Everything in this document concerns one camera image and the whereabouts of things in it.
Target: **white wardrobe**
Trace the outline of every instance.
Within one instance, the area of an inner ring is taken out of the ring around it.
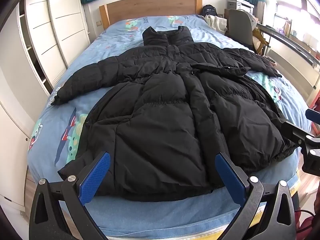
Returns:
[[[49,92],[90,44],[80,0],[24,0],[31,53]]]
[[[35,122],[63,73],[89,44],[80,0],[21,0],[1,30],[0,204],[24,211]]]

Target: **chair backrest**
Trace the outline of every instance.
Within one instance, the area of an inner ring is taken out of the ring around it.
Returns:
[[[229,35],[235,41],[253,46],[250,17],[244,11],[229,10]]]

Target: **printer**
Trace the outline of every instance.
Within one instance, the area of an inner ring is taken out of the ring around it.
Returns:
[[[244,10],[253,14],[254,5],[245,0],[227,0],[227,9]]]

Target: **black puffer jacket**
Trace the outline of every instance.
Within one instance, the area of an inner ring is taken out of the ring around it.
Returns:
[[[83,127],[76,159],[59,171],[78,174],[101,151],[111,166],[98,195],[168,201],[221,187],[214,159],[227,153],[251,173],[296,148],[279,132],[286,121],[249,69],[277,72],[243,49],[194,43],[187,27],[143,33],[144,46],[85,66],[58,91],[53,105],[114,86]]]

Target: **wardrobe door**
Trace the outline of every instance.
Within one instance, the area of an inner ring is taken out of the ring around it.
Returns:
[[[23,210],[29,139],[1,105],[0,122],[0,198],[2,202]]]
[[[49,0],[57,42],[69,66],[90,44],[80,0]]]
[[[25,0],[25,6],[32,47],[46,79],[54,88],[67,67],[53,31],[48,0]]]

